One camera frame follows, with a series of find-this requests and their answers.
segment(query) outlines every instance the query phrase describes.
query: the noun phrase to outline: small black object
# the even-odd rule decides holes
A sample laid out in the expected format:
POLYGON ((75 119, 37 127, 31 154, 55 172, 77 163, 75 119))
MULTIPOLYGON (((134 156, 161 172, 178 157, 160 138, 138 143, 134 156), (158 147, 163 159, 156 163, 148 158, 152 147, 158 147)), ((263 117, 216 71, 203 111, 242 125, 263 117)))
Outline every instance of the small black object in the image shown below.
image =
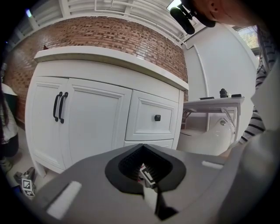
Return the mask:
POLYGON ((57 105, 57 101, 58 101, 58 97, 62 96, 62 92, 60 92, 57 96, 56 99, 54 101, 54 106, 53 106, 53 117, 55 118, 55 121, 58 122, 58 117, 56 117, 56 105, 57 105))
POLYGON ((60 105, 59 105, 58 117, 59 117, 60 122, 61 122, 62 124, 64 123, 64 119, 61 118, 62 107, 63 107, 63 100, 64 100, 64 98, 67 98, 67 96, 68 96, 68 93, 66 92, 66 93, 62 96, 61 101, 60 101, 60 105))
POLYGON ((215 99, 215 98, 214 96, 200 98, 200 100, 210 100, 210 99, 215 99))
POLYGON ((242 97, 241 94, 234 94, 234 95, 231 95, 231 97, 242 97))
POLYGON ((15 181, 21 185, 21 179, 27 179, 27 180, 31 180, 34 182, 35 180, 35 169, 34 167, 30 167, 24 174, 22 174, 21 172, 16 172, 14 174, 14 179, 15 181))
POLYGON ((225 89, 221 89, 221 91, 220 91, 220 97, 221 97, 221 98, 226 98, 226 97, 228 97, 227 91, 226 91, 225 89))
POLYGON ((202 24, 207 27, 214 27, 216 22, 209 20, 205 15, 201 14, 193 5, 191 0, 181 0, 182 4, 173 7, 170 10, 171 16, 182 26, 188 34, 194 34, 195 29, 190 23, 193 17, 196 17, 202 24))
POLYGON ((161 121, 161 116, 160 116, 160 115, 156 115, 156 116, 154 117, 154 120, 155 120, 155 121, 161 121))

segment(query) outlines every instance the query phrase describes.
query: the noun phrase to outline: ceiling beam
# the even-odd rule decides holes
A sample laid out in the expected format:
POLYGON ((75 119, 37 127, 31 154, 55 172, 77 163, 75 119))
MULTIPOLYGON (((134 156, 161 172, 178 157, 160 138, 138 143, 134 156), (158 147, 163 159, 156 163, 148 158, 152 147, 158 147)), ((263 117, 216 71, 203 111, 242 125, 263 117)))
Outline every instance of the ceiling beam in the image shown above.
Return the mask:
POLYGON ((10 52, 12 49, 13 49, 13 48, 8 44, 7 47, 6 47, 6 51, 7 51, 7 52, 10 52))
POLYGON ((11 47, 11 48, 14 48, 16 46, 16 44, 12 41, 12 40, 9 40, 8 41, 8 45, 11 47))
POLYGON ((22 34, 22 32, 20 32, 20 30, 18 28, 15 28, 14 29, 14 33, 15 35, 20 39, 22 40, 25 36, 22 34))
POLYGON ((59 0, 59 6, 63 18, 68 18, 71 15, 69 10, 68 0, 59 0))
POLYGON ((35 20, 35 18, 33 17, 33 15, 32 15, 31 17, 28 17, 28 16, 27 16, 27 18, 28 18, 29 24, 31 25, 32 29, 33 29, 34 31, 39 30, 39 25, 38 25, 38 23, 36 22, 36 20, 35 20))
MULTIPOLYGON (((129 0, 128 3, 129 4, 133 4, 134 0, 129 0)), ((130 14, 131 13, 131 10, 132 10, 132 7, 131 6, 127 6, 126 7, 126 10, 125 10, 125 13, 128 13, 130 14)))

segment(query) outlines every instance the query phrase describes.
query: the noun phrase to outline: brick wall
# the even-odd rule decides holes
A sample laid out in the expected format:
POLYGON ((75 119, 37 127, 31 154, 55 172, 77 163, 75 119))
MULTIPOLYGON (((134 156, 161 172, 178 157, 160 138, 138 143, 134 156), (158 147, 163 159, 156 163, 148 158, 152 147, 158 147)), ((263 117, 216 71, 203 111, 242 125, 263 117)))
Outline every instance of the brick wall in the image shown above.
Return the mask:
POLYGON ((62 46, 98 46, 145 59, 187 81, 183 51, 161 34, 145 26, 111 17, 79 17, 64 20, 20 42, 7 57, 4 83, 18 94, 17 118, 24 122, 25 100, 37 63, 35 54, 62 46))

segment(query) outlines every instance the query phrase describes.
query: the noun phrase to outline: cabinet leg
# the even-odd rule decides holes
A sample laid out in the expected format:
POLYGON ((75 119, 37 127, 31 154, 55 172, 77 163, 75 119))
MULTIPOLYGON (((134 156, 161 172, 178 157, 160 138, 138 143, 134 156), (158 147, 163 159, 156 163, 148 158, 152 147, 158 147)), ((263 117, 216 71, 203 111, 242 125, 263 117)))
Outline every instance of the cabinet leg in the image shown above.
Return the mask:
POLYGON ((41 177, 45 177, 46 176, 46 172, 45 172, 44 166, 42 166, 41 164, 39 164, 36 161, 33 161, 33 163, 34 163, 34 167, 35 167, 35 170, 37 171, 37 173, 41 177))

